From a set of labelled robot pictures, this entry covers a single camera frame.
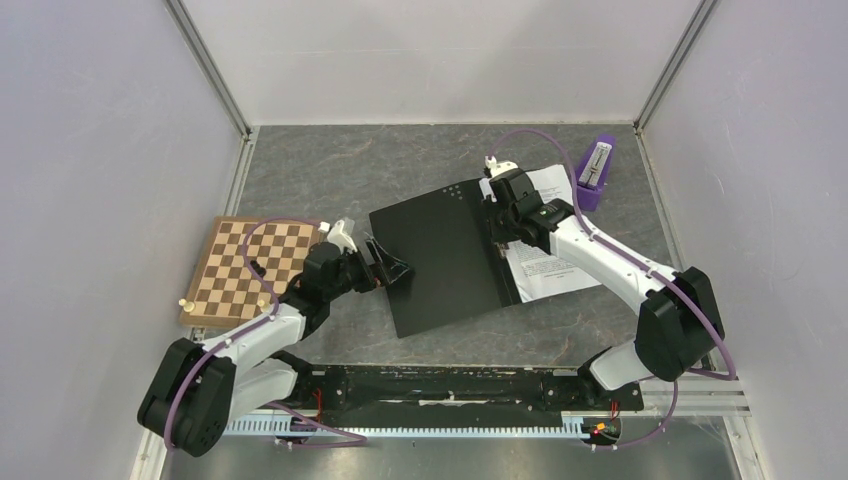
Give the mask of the printed paper sheet top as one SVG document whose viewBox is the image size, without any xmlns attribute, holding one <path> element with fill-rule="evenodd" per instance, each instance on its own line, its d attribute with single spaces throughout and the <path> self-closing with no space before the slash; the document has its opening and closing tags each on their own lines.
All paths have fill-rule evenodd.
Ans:
<svg viewBox="0 0 848 480">
<path fill-rule="evenodd" d="M 554 198 L 571 200 L 571 186 L 562 164 L 530 171 L 528 176 L 544 202 Z M 572 263 L 521 241 L 503 245 L 502 252 L 521 303 L 600 285 L 599 281 Z"/>
</svg>

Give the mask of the teal folder black inside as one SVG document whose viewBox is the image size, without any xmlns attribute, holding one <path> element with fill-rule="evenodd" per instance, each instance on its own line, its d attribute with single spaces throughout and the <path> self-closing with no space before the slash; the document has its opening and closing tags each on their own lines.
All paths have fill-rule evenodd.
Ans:
<svg viewBox="0 0 848 480">
<path fill-rule="evenodd" d="M 410 267 L 387 287 L 399 338 L 522 303 L 491 240 L 477 180 L 375 210 L 369 220 L 378 243 Z"/>
</svg>

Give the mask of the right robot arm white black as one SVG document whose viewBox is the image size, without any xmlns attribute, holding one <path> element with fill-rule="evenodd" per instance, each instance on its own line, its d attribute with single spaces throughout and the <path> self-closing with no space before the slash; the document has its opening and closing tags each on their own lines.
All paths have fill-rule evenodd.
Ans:
<svg viewBox="0 0 848 480">
<path fill-rule="evenodd" d="M 520 241 L 579 268 L 638 316 L 634 339 L 580 367 L 577 392 L 585 405 L 602 408 L 629 383 L 650 377 L 673 382 L 710 351 L 728 353 L 715 294 L 703 271 L 676 271 L 638 255 L 604 235 L 570 201 L 544 201 L 529 174 L 512 162 L 484 172 L 494 241 Z"/>
</svg>

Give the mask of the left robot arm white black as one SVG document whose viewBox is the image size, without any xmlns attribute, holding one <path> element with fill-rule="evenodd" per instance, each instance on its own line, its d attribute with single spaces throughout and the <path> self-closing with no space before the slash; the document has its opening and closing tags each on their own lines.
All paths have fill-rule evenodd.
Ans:
<svg viewBox="0 0 848 480">
<path fill-rule="evenodd" d="M 356 249 L 320 242 L 285 292 L 271 296 L 268 311 L 206 342 L 171 343 L 141 401 L 138 424 L 167 447 L 199 457 L 231 421 L 259 407 L 277 400 L 291 408 L 307 405 L 312 379 L 278 352 L 314 333 L 338 297 L 387 287 L 413 270 L 375 240 L 366 246 L 370 260 Z"/>
</svg>

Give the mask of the purple metronome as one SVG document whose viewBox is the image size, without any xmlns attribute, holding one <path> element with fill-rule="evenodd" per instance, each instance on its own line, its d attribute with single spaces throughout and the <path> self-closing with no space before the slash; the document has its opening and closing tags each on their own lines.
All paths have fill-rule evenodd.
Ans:
<svg viewBox="0 0 848 480">
<path fill-rule="evenodd" d="M 584 211 L 595 211 L 606 187 L 606 180 L 616 150 L 616 138 L 601 134 L 584 152 L 576 170 L 577 200 Z"/>
</svg>

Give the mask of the wooden chessboard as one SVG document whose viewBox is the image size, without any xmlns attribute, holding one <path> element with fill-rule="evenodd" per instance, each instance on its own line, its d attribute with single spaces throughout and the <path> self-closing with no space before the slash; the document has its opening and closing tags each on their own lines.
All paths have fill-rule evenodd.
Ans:
<svg viewBox="0 0 848 480">
<path fill-rule="evenodd" d="M 215 219 L 183 297 L 196 307 L 190 313 L 182 310 L 181 324 L 230 329 L 252 320 L 259 315 L 257 302 L 272 300 L 246 263 L 254 262 L 279 295 L 302 272 L 310 248 L 323 240 L 318 227 L 306 222 L 283 219 L 255 228 L 259 222 L 246 216 Z"/>
</svg>

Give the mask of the white chess pawn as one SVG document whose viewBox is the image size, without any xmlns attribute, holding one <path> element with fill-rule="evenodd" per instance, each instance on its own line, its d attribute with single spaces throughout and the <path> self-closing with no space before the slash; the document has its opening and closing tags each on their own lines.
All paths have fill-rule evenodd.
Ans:
<svg viewBox="0 0 848 480">
<path fill-rule="evenodd" d="M 182 310 L 186 313 L 192 312 L 196 305 L 193 301 L 189 301 L 185 298 L 181 298 L 178 300 L 178 305 L 182 308 Z"/>
</svg>

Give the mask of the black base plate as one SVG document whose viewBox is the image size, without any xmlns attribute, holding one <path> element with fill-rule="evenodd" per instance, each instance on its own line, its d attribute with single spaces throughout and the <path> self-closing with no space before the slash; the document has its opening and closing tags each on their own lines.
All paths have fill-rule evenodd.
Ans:
<svg viewBox="0 0 848 480">
<path fill-rule="evenodd" d="M 311 365 L 282 404 L 336 428 L 555 427 L 564 412 L 643 410 L 635 383 L 593 393 L 554 368 Z"/>
</svg>

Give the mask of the aluminium frame rail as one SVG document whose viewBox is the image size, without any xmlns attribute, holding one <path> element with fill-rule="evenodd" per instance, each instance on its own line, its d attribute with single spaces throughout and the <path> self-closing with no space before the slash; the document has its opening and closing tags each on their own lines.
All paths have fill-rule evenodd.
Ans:
<svg viewBox="0 0 848 480">
<path fill-rule="evenodd" d="M 685 376 L 677 385 L 650 380 L 637 384 L 641 389 L 644 408 L 638 412 L 614 411 L 633 415 L 658 415 L 669 408 L 680 414 L 732 415 L 747 414 L 748 402 L 733 383 L 718 385 L 708 378 Z M 564 412 L 565 415 L 601 416 L 594 412 Z"/>
</svg>

